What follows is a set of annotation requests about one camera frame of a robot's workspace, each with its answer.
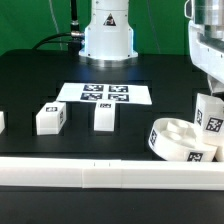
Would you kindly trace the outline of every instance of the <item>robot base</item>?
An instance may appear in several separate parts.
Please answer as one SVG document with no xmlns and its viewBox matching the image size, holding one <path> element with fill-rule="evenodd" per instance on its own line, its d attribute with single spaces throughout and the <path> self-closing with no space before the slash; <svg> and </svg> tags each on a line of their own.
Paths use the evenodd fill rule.
<svg viewBox="0 0 224 224">
<path fill-rule="evenodd" d="M 103 68 L 119 68 L 119 67 L 125 67 L 128 65 L 134 65 L 138 62 L 138 57 L 132 57 L 125 60 L 99 60 L 99 59 L 92 59 L 84 56 L 79 56 L 80 62 L 103 67 Z"/>
</svg>

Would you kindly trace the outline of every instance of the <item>white plastic object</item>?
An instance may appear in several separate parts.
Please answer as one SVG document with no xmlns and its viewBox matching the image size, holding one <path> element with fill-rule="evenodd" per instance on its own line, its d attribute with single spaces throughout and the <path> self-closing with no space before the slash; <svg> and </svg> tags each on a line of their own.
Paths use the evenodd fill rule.
<svg viewBox="0 0 224 224">
<path fill-rule="evenodd" d="M 192 63 L 224 83 L 224 53 L 218 48 L 207 46 L 200 41 L 200 34 L 204 33 L 204 25 L 195 25 L 191 20 L 189 21 L 188 31 Z"/>
<path fill-rule="evenodd" d="M 224 164 L 0 157 L 0 185 L 224 190 Z"/>
<path fill-rule="evenodd" d="M 96 83 L 64 83 L 57 101 L 96 103 L 114 99 L 117 103 L 151 105 L 148 86 Z"/>
<path fill-rule="evenodd" d="M 224 102 L 218 97 L 198 94 L 194 123 L 197 141 L 217 146 L 215 157 L 224 161 Z"/>
<path fill-rule="evenodd" d="M 149 146 L 168 161 L 211 162 L 217 147 L 196 142 L 194 129 L 195 125 L 187 121 L 173 118 L 158 119 L 153 124 L 148 140 Z"/>
<path fill-rule="evenodd" d="M 133 50 L 128 4 L 128 0 L 92 0 L 91 22 L 85 29 L 85 47 L 80 56 L 111 61 L 138 56 Z"/>
<path fill-rule="evenodd" d="M 36 116 L 37 135 L 58 134 L 66 121 L 66 103 L 46 103 Z"/>
<path fill-rule="evenodd" d="M 4 113 L 0 111 L 0 134 L 5 129 Z"/>
<path fill-rule="evenodd" d="M 114 131 L 115 100 L 97 100 L 94 115 L 95 131 Z"/>
<path fill-rule="evenodd" d="M 187 5 L 190 4 L 190 2 L 191 2 L 191 16 L 189 17 L 187 15 Z M 186 18 L 188 18 L 188 19 L 194 19 L 194 11 L 195 11 L 194 8 L 195 8 L 194 0 L 187 0 L 185 2 L 185 4 L 184 4 L 184 15 L 185 15 Z"/>
</svg>

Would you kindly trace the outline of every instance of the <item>marker sticker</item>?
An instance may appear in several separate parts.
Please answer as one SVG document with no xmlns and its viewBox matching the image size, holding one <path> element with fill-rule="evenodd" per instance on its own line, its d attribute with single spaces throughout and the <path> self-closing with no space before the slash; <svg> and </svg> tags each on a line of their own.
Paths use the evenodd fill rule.
<svg viewBox="0 0 224 224">
<path fill-rule="evenodd" d="M 103 24 L 104 26 L 116 26 L 116 23 L 114 21 L 114 18 L 112 16 L 112 14 L 110 13 L 110 15 L 107 17 L 106 21 Z"/>
<path fill-rule="evenodd" d="M 109 86 L 109 92 L 128 93 L 128 86 Z"/>
<path fill-rule="evenodd" d="M 200 162 L 202 159 L 202 156 L 203 156 L 203 153 L 190 152 L 187 161 L 188 162 Z"/>
<path fill-rule="evenodd" d="M 223 123 L 223 120 L 211 117 L 207 124 L 206 130 L 213 131 L 213 132 L 219 132 L 221 129 L 222 123 Z"/>
<path fill-rule="evenodd" d="M 87 101 L 97 101 L 102 99 L 102 93 L 83 93 L 81 95 L 80 100 L 87 100 Z"/>
<path fill-rule="evenodd" d="M 121 102 L 129 102 L 129 95 L 127 95 L 127 94 L 108 94 L 108 99 L 121 101 Z"/>
<path fill-rule="evenodd" d="M 60 124 L 62 124 L 64 121 L 64 115 L 63 115 L 63 111 L 60 113 Z"/>
<path fill-rule="evenodd" d="M 202 117 L 203 117 L 202 112 L 200 110 L 198 110 L 198 112 L 197 112 L 197 122 L 200 126 L 201 126 L 201 122 L 202 122 Z"/>
<path fill-rule="evenodd" d="M 46 112 L 56 112 L 56 111 L 58 111 L 57 107 L 47 107 L 46 108 Z"/>
<path fill-rule="evenodd" d="M 155 145 L 156 138 L 157 138 L 157 134 L 156 134 L 155 130 L 153 129 L 152 133 L 151 133 L 151 136 L 150 136 L 150 142 L 151 142 L 152 146 Z"/>
<path fill-rule="evenodd" d="M 111 104 L 109 103 L 101 103 L 100 108 L 111 108 Z"/>
<path fill-rule="evenodd" d="M 85 85 L 83 91 L 102 92 L 103 87 L 103 85 Z"/>
</svg>

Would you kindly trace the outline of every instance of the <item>black cable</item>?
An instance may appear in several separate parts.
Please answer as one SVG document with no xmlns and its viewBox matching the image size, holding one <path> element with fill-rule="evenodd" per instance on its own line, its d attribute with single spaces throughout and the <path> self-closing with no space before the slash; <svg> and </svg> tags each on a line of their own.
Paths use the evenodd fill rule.
<svg viewBox="0 0 224 224">
<path fill-rule="evenodd" d="M 44 44 L 58 44 L 58 43 L 62 43 L 62 44 L 69 44 L 69 43 L 74 43 L 74 44 L 80 44 L 81 40 L 72 40 L 72 41 L 41 41 L 41 44 L 38 45 L 36 48 L 33 48 L 33 50 L 37 50 L 37 48 L 39 48 L 40 46 L 44 45 Z"/>
<path fill-rule="evenodd" d="M 71 37 L 71 33 L 59 33 L 59 34 L 55 34 L 55 35 L 52 35 L 50 37 L 47 37 L 43 40 L 41 40 L 39 43 L 37 43 L 32 49 L 35 50 L 37 49 L 38 47 L 40 47 L 43 43 L 47 42 L 47 41 L 50 41 L 52 39 L 55 39 L 55 38 L 59 38 L 59 37 Z"/>
</svg>

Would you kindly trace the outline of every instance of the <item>white cube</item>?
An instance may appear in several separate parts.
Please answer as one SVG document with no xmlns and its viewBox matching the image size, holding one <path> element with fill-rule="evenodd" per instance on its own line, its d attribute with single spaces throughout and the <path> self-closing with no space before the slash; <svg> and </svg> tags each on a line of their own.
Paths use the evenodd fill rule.
<svg viewBox="0 0 224 224">
<path fill-rule="evenodd" d="M 4 113 L 0 111 L 0 134 L 5 129 Z"/>
<path fill-rule="evenodd" d="M 212 96 L 198 94 L 195 110 L 197 140 L 206 144 L 224 144 L 224 102 Z"/>
<path fill-rule="evenodd" d="M 115 101 L 98 100 L 95 108 L 94 130 L 114 131 Z"/>
<path fill-rule="evenodd" d="M 66 121 L 66 103 L 46 103 L 36 116 L 37 134 L 58 134 Z"/>
</svg>

